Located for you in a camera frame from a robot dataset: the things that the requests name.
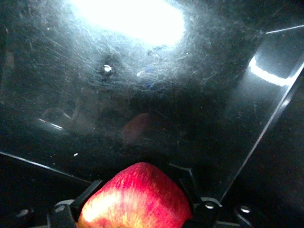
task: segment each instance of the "apple skin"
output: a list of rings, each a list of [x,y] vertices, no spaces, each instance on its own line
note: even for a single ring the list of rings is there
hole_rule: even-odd
[[[78,228],[181,228],[192,216],[183,191],[140,162],[119,172],[83,206]]]

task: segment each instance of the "bolt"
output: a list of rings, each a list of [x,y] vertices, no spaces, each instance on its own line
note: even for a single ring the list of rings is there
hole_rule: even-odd
[[[247,206],[241,206],[241,211],[244,213],[250,213],[250,208]]]
[[[214,204],[212,202],[207,202],[205,204],[205,207],[208,208],[208,209],[214,209]]]

